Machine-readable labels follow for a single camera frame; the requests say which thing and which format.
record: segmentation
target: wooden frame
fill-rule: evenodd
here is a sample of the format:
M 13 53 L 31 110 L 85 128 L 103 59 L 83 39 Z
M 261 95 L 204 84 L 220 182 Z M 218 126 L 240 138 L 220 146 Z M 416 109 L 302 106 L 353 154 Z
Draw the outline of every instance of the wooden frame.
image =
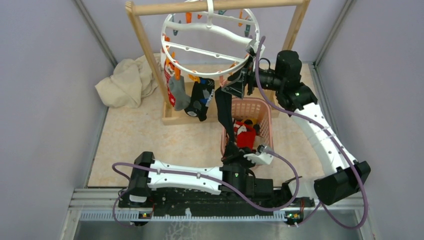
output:
M 232 10 L 232 9 L 254 9 L 254 8 L 271 8 L 282 6 L 296 6 L 287 35 L 282 45 L 283 50 L 291 50 L 295 43 L 296 36 L 298 35 L 302 21 L 304 19 L 306 10 L 308 9 L 310 0 L 214 0 L 214 10 Z M 140 42 L 141 48 L 144 51 L 147 62 L 150 65 L 153 77 L 156 79 L 159 89 L 162 93 L 163 116 L 162 121 L 165 125 L 176 124 L 190 124 L 199 123 L 196 117 L 191 117 L 185 113 L 176 112 L 173 110 L 172 105 L 168 99 L 168 89 L 162 77 L 162 72 L 156 64 L 156 59 L 153 55 L 153 50 L 149 42 L 149 38 L 140 20 L 140 16 L 159 15 L 159 14 L 176 14 L 188 12 L 203 12 L 208 10 L 206 1 L 193 1 L 193 2 L 179 2 L 179 3 L 163 3 L 163 4 L 149 4 L 149 5 L 135 5 L 133 1 L 125 3 L 126 13 L 129 21 L 134 28 L 135 35 Z M 186 89 L 192 89 L 192 82 L 186 82 Z M 272 91 L 267 91 L 267 96 L 270 100 L 275 102 L 274 94 Z M 213 104 L 209 107 L 207 113 L 207 122 L 218 121 L 216 107 Z M 272 116 L 278 116 L 277 110 L 272 110 Z

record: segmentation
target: white bracket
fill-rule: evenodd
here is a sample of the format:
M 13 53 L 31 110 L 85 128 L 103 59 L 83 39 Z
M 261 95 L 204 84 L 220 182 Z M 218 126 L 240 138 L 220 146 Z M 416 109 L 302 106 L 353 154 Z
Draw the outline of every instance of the white bracket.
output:
M 216 181 L 205 179 L 200 177 L 202 175 L 208 175 L 210 177 L 222 180 L 223 172 L 220 171 L 219 166 L 215 167 L 189 167 L 172 165 L 159 160 L 155 160 L 154 164 L 151 164 L 152 169 L 161 169 L 161 173 L 149 172 L 148 177 L 150 182 L 147 186 L 150 189 L 159 188 L 182 188 L 182 189 L 196 189 L 204 191 L 213 195 L 221 194 L 221 190 L 218 187 L 221 185 Z M 172 173 L 164 173 L 164 170 L 175 170 L 189 173 L 195 173 L 196 176 L 191 175 L 180 175 Z
M 265 149 L 272 150 L 269 146 L 265 146 Z M 273 155 L 260 150 L 256 151 L 256 153 L 245 154 L 244 157 L 258 165 L 270 165 L 274 159 Z

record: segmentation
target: crumpled towel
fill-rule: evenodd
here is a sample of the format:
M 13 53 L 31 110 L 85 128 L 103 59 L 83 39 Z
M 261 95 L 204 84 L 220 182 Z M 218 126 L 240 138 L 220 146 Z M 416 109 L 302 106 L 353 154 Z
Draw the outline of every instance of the crumpled towel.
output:
M 160 67 L 161 55 L 155 53 L 156 63 Z M 152 70 L 143 55 L 136 60 L 124 59 L 113 70 L 113 75 L 101 80 L 95 86 L 104 105 L 113 108 L 138 108 L 145 98 L 158 87 Z

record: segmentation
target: gray wall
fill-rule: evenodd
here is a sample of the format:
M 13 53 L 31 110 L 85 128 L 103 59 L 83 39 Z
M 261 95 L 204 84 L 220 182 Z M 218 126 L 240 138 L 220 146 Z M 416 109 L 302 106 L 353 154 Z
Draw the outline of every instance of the gray wall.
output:
M 371 174 L 380 239 L 422 239 L 424 1 L 358 0 L 320 66 L 341 141 Z
M 1 1 L 0 31 L 0 239 L 57 239 L 112 67 L 70 0 Z
M 309 8 L 303 20 L 303 24 L 297 35 L 293 50 L 300 54 L 302 61 L 314 61 L 326 40 L 337 16 L 340 13 L 346 0 L 311 0 Z M 137 58 L 143 54 L 140 44 L 137 40 L 134 30 L 128 20 L 125 12 L 126 0 L 84 0 L 91 16 L 99 27 L 107 44 L 110 46 L 113 54 L 118 61 L 124 58 Z M 153 3 L 177 3 L 183 0 L 134 0 L 136 4 L 153 4 Z M 295 7 L 272 7 L 272 8 L 256 8 L 252 9 L 259 22 L 261 35 L 267 37 L 265 41 L 266 50 L 264 56 L 273 62 L 277 53 L 283 46 L 289 24 L 293 16 Z M 149 40 L 155 52 L 161 49 L 161 29 L 166 15 L 143 16 L 141 20 L 144 23 L 144 29 L 149 35 Z M 197 20 L 196 15 L 192 16 L 193 20 Z M 181 20 L 185 23 L 185 14 L 179 13 L 175 16 L 175 20 Z M 232 31 L 237 29 L 244 32 L 244 26 L 238 28 L 237 24 L 231 22 L 221 25 Z M 231 44 L 224 44 L 223 39 L 216 35 L 202 33 L 186 33 L 180 32 L 178 36 L 171 34 L 171 41 L 177 43 L 185 43 L 192 47 L 211 48 L 219 53 L 237 54 L 237 49 L 242 51 L 241 57 L 245 55 L 244 48 L 233 47 Z M 215 58 L 207 58 L 198 55 L 188 55 L 184 52 L 178 54 L 177 59 L 182 63 L 214 63 Z

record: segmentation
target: red cloth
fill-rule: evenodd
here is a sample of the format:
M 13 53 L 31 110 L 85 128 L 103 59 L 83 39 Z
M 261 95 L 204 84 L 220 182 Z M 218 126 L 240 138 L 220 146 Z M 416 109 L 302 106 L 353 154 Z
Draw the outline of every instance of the red cloth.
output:
M 234 122 L 234 134 L 236 136 L 237 147 L 248 147 L 253 150 L 256 137 L 256 131 L 253 127 L 250 127 L 240 121 L 236 121 Z

